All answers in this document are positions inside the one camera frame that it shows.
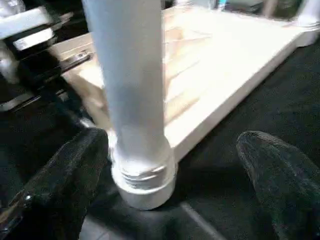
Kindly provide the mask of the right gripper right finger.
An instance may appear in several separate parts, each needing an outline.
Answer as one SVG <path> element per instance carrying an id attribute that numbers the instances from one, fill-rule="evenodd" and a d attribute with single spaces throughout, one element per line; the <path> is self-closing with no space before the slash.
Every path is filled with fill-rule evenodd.
<path id="1" fill-rule="evenodd" d="M 298 147 L 262 131 L 236 142 L 241 164 L 280 240 L 320 238 L 320 169 Z"/>

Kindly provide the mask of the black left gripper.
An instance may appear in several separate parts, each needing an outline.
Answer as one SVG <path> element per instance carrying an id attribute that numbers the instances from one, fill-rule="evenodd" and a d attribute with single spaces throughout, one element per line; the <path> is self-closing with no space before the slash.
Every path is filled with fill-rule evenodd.
<path id="1" fill-rule="evenodd" d="M 55 33 L 38 27 L 0 41 L 0 111 L 13 112 L 42 100 L 62 113 L 85 113 L 83 101 L 64 75 L 89 62 L 84 49 L 61 58 L 54 50 Z"/>

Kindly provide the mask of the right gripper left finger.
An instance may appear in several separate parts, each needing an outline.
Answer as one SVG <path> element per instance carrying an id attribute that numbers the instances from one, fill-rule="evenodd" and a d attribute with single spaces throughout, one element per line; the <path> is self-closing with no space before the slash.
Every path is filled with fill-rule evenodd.
<path id="1" fill-rule="evenodd" d="M 0 215 L 2 240 L 77 240 L 101 172 L 108 135 L 88 127 L 66 142 Z"/>

